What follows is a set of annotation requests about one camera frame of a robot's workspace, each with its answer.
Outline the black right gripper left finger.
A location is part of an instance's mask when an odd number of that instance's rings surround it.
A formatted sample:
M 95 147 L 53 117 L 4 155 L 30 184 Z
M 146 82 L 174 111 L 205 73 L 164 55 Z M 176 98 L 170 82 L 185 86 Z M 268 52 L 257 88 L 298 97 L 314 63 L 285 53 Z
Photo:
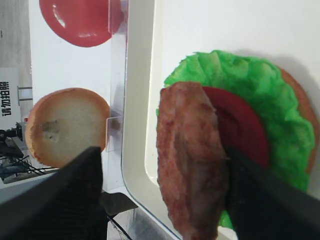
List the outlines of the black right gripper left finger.
M 2 240 L 85 240 L 102 191 L 99 147 L 0 205 Z

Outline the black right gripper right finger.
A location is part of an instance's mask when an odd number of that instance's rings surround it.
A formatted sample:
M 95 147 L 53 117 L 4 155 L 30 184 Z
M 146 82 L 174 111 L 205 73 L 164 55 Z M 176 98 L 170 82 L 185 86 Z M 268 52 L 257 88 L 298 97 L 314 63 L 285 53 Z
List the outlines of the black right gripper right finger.
M 318 240 L 320 201 L 268 173 L 233 147 L 225 207 L 239 240 Z

